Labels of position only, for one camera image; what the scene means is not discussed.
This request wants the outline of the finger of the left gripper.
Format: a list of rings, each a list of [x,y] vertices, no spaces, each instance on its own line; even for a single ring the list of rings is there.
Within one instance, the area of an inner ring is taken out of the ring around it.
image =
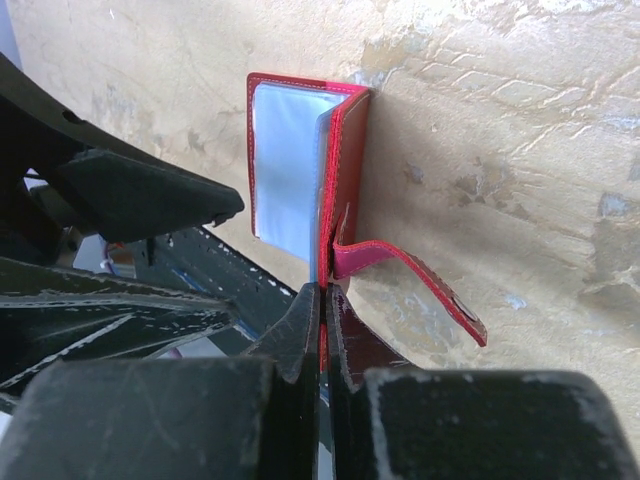
[[[134,242],[203,224],[244,209],[237,190],[165,162],[101,149],[55,168],[64,198],[110,242]]]
[[[87,271],[1,261],[1,397],[65,360],[156,357],[231,328],[233,301]]]

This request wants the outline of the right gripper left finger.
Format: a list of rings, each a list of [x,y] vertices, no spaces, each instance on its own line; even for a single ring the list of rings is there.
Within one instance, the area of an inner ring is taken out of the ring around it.
[[[321,290],[239,356],[60,363],[1,442],[5,479],[313,479]]]

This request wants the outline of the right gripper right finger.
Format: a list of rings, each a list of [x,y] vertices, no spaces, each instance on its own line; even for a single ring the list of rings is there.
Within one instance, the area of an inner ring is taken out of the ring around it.
[[[425,370],[326,293],[338,479],[635,479],[608,398],[562,370]]]

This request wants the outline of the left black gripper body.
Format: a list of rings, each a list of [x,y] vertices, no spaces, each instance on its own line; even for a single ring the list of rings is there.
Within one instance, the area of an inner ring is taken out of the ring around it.
[[[117,193],[119,203],[106,209],[113,218],[103,221],[88,199],[57,172],[76,156],[106,151],[130,161],[150,161],[149,154],[79,119],[2,56],[1,254],[47,266],[57,262],[66,245],[62,224],[47,214],[24,186],[23,178],[29,169],[40,174],[73,210],[86,218],[93,230],[109,241],[148,238],[150,214],[131,194]]]

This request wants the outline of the red leather card holder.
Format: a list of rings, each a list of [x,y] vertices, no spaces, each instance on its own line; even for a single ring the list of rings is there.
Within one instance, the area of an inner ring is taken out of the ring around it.
[[[322,287],[398,259],[485,346],[486,327],[424,261],[385,241],[355,240],[370,89],[261,72],[246,87],[253,234],[304,260]]]

